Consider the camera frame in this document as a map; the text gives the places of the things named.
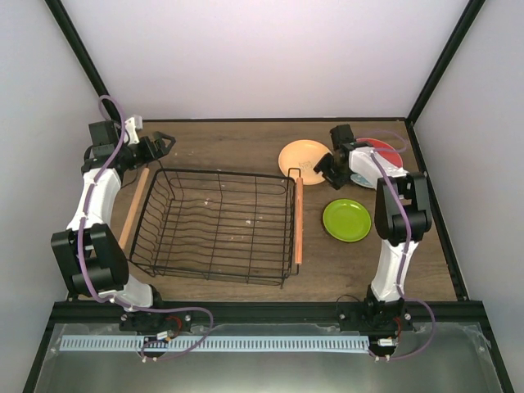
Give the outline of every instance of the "yellow plate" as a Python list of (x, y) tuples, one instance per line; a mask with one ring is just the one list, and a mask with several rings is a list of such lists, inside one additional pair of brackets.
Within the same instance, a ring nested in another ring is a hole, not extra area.
[(298, 170), (289, 172), (289, 169), (300, 168), (304, 185), (319, 184), (325, 179), (322, 174), (316, 174), (313, 168), (327, 153), (329, 153), (329, 149), (322, 143), (301, 139), (291, 142), (280, 151), (278, 166), (284, 175), (287, 176), (289, 173), (295, 180), (298, 177)]

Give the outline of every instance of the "gray wall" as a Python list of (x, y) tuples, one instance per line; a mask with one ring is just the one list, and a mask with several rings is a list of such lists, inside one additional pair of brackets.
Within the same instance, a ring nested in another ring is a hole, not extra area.
[(404, 116), (467, 0), (65, 0), (146, 119)]
[(524, 391), (524, 2), (486, 2), (416, 124), (473, 299)]
[(66, 296), (49, 240), (82, 187), (88, 84), (45, 2), (0, 4), (0, 391), (22, 391), (55, 300)]

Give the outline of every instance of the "metal wire basket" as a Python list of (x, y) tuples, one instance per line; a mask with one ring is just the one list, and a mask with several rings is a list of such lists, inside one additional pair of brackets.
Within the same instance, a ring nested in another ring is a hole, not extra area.
[(301, 262), (293, 260), (297, 227), (301, 258), (298, 195), (291, 177), (159, 169), (129, 260), (152, 277), (283, 286)]

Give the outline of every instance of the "wooden table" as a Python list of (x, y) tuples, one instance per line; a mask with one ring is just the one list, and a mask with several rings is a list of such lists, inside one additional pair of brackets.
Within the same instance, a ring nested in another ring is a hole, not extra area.
[[(143, 134), (161, 131), (177, 138), (165, 168), (221, 169), (260, 174), (280, 174), (278, 153), (297, 139), (313, 139), (332, 147), (329, 130), (336, 122), (170, 122), (146, 123)], [(370, 136), (402, 147), (402, 142), (378, 130), (393, 131), (407, 139), (402, 122), (355, 122), (356, 137)], [(417, 170), (411, 148), (402, 153), (404, 167)], [(154, 172), (157, 163), (150, 165)], [(125, 175), (124, 184), (135, 176)], [(118, 237), (124, 224), (136, 183), (120, 191), (115, 200), (111, 227)], [(166, 300), (250, 300), (250, 301), (333, 301), (343, 294), (363, 298), (377, 271), (381, 239), (372, 228), (362, 241), (344, 243), (327, 235), (321, 224), (326, 204), (337, 198), (362, 203), (374, 215), (375, 191), (348, 185), (339, 191), (327, 183), (305, 186), (304, 190), (304, 263), (298, 276), (283, 286), (269, 287), (245, 283), (156, 276), (130, 265), (131, 273), (142, 282), (154, 285)], [(126, 246), (129, 254), (130, 243)], [(405, 292), (424, 300), (455, 300), (445, 258), (436, 230), (431, 229), (415, 251)]]

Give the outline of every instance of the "dish rack handle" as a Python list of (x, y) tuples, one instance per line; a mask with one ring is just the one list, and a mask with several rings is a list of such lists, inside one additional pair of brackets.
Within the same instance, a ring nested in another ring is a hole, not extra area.
[(295, 263), (302, 264), (302, 232), (304, 229), (304, 179), (296, 178), (295, 186)]

